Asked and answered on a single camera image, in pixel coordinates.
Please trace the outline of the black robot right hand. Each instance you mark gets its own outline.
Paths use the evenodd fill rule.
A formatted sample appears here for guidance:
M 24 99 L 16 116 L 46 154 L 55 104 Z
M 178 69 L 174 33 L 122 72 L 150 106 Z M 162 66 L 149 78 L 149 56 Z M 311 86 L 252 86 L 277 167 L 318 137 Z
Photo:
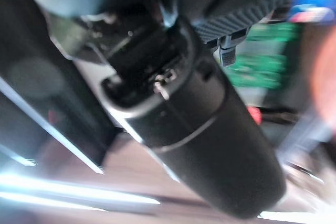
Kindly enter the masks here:
M 275 153 L 208 44 L 286 0 L 34 1 L 65 56 L 114 70 L 101 104 L 192 191 L 243 219 L 282 198 Z

